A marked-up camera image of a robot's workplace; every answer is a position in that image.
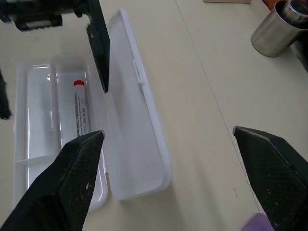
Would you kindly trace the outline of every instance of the clear plastic container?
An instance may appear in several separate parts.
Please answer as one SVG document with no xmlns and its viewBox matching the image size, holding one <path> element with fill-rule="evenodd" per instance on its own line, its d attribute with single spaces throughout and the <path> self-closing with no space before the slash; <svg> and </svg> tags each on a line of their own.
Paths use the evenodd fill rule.
<svg viewBox="0 0 308 231">
<path fill-rule="evenodd" d="M 166 141 L 126 12 L 121 9 L 107 28 L 111 43 L 107 94 L 92 58 L 62 56 L 17 65 L 14 206 L 60 149 L 77 136 L 76 80 L 85 82 L 89 131 L 105 131 L 89 211 L 107 199 L 107 171 L 118 200 L 170 184 Z"/>
</svg>

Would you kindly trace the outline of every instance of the silver cylinder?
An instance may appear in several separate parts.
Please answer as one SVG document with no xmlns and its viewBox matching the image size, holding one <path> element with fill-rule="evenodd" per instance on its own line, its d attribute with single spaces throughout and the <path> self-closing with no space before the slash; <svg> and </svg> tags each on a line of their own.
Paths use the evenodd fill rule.
<svg viewBox="0 0 308 231">
<path fill-rule="evenodd" d="M 274 9 L 251 36 L 254 48 L 267 57 L 277 57 L 288 48 L 306 28 L 298 28 L 287 23 L 282 17 L 282 10 L 287 2 L 276 2 Z"/>
</svg>

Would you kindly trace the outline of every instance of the beige table surface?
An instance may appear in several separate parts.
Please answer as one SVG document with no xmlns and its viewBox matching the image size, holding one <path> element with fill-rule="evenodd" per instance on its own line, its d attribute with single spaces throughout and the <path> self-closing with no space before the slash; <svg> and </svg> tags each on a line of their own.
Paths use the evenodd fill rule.
<svg viewBox="0 0 308 231">
<path fill-rule="evenodd" d="M 236 231 L 259 212 L 232 136 L 235 125 L 286 138 L 308 159 L 308 74 L 288 50 L 276 59 L 250 43 L 269 10 L 202 0 L 101 0 L 104 16 L 129 15 L 170 150 L 172 184 L 163 192 L 106 204 L 84 230 Z M 21 33 L 0 23 L 0 66 L 14 113 L 15 62 L 83 55 L 86 17 Z M 0 224 L 12 210 L 13 122 L 0 122 Z"/>
</svg>

